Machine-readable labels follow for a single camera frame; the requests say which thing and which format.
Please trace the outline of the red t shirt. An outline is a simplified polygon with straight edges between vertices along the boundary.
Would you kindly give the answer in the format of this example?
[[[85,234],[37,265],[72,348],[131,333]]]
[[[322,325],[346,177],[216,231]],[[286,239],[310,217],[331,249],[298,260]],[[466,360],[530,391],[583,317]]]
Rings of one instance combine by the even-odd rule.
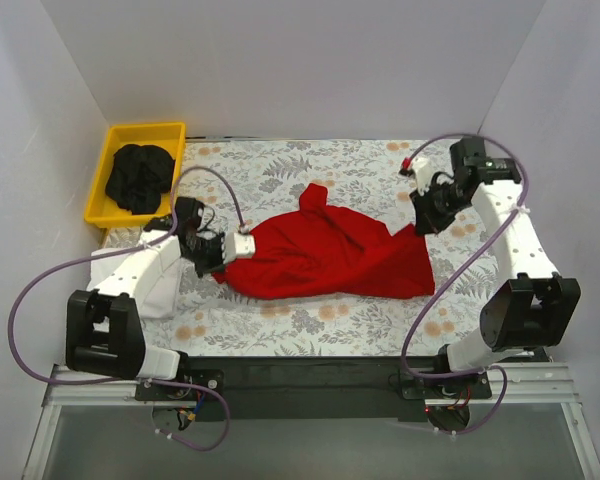
[[[254,255],[214,279],[261,300],[334,293],[405,300],[434,293],[426,241],[414,225],[392,234],[384,223],[327,199],[326,187],[309,184],[298,210],[253,229]]]

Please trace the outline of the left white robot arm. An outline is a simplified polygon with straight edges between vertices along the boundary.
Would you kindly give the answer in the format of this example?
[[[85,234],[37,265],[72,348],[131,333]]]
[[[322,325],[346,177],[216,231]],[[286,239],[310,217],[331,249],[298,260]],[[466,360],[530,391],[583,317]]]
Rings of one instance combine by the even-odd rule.
[[[175,217],[153,218],[143,229],[142,245],[166,239],[129,255],[114,272],[89,291],[77,290],[67,304],[67,366],[75,371],[125,380],[158,379],[158,387],[173,400],[185,398],[193,386],[181,364],[187,355],[146,343],[139,307],[180,260],[190,261],[203,277],[223,268],[225,235],[203,236],[205,204],[179,197]]]

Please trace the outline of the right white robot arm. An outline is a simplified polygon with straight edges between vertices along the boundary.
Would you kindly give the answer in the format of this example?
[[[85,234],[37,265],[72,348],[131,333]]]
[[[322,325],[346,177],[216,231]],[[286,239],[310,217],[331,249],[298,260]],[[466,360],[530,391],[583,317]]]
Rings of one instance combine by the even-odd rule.
[[[479,215],[489,237],[434,293],[431,309],[442,294],[486,251],[498,266],[498,289],[482,307],[478,327],[463,339],[441,348],[436,366],[424,374],[444,397],[455,397],[477,375],[493,364],[525,350],[558,345],[581,297],[579,282],[559,273],[547,256],[526,206],[530,180],[511,151],[502,158],[487,154],[490,138],[454,133],[451,173],[442,172],[421,157],[419,147],[401,165],[416,188],[410,198],[416,213],[416,233],[424,237],[447,229],[467,208]]]

